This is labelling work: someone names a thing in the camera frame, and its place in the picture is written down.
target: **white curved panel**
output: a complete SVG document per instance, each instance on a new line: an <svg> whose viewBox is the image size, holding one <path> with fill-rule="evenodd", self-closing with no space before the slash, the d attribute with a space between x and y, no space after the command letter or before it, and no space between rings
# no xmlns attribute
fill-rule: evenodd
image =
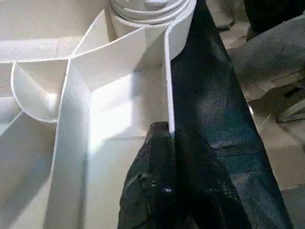
<svg viewBox="0 0 305 229"><path fill-rule="evenodd" d="M23 62L14 65L11 75L13 95L30 117L57 122L67 60Z"/></svg>

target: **white compartment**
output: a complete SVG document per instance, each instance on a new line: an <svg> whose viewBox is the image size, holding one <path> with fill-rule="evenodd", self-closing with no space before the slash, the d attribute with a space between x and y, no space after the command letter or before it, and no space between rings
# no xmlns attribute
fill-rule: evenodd
<svg viewBox="0 0 305 229"><path fill-rule="evenodd" d="M1 229L116 228L149 126L169 121L174 132L169 61L195 0L154 26L109 3L1 2Z"/></svg>
<svg viewBox="0 0 305 229"><path fill-rule="evenodd" d="M23 112L0 136L0 228L42 228L54 138L55 125Z"/></svg>
<svg viewBox="0 0 305 229"><path fill-rule="evenodd" d="M71 59L46 228L72 229L79 220L84 228L116 227L126 172L150 124L168 120L163 66L147 62L158 37L146 35L142 28ZM132 52L122 56L122 47Z"/></svg>
<svg viewBox="0 0 305 229"><path fill-rule="evenodd" d="M67 60L56 60L14 65L11 89L20 108L30 117L57 122L67 63Z"/></svg>

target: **person's leg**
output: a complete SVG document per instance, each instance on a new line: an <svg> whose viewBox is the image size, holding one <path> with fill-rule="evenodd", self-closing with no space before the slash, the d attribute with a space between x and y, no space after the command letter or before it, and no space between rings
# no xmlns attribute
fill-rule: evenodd
<svg viewBox="0 0 305 229"><path fill-rule="evenodd" d="M244 5L251 25L249 39L305 10L305 0L244 0Z"/></svg>

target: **black fabric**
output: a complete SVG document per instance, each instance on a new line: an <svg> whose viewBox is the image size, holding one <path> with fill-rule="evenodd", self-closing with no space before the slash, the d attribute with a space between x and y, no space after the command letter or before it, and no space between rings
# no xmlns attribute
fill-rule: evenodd
<svg viewBox="0 0 305 229"><path fill-rule="evenodd" d="M167 123L154 123L127 173L118 229L175 228L176 199L173 141Z"/></svg>
<svg viewBox="0 0 305 229"><path fill-rule="evenodd" d="M244 0L244 5L254 33L267 31L305 10L304 0Z"/></svg>
<svg viewBox="0 0 305 229"><path fill-rule="evenodd" d="M176 126L207 139L227 169L254 229L292 228L231 61L205 1L171 62Z"/></svg>
<svg viewBox="0 0 305 229"><path fill-rule="evenodd" d="M230 177L206 139L192 129L175 132L178 202L200 229L250 229Z"/></svg>
<svg viewBox="0 0 305 229"><path fill-rule="evenodd" d="M176 151L167 123L151 125L125 180L118 228L250 229L236 189L206 140L182 126L175 136Z"/></svg>

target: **chair leg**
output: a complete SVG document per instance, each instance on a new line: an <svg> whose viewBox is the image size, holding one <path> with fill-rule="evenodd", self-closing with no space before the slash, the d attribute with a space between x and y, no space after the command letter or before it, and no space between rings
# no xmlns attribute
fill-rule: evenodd
<svg viewBox="0 0 305 229"><path fill-rule="evenodd" d="M281 112L277 117L277 121L279 123L285 123L285 122L305 119L305 113L296 114L298 111L302 110L303 108L305 108L305 99L289 107L287 110Z"/></svg>

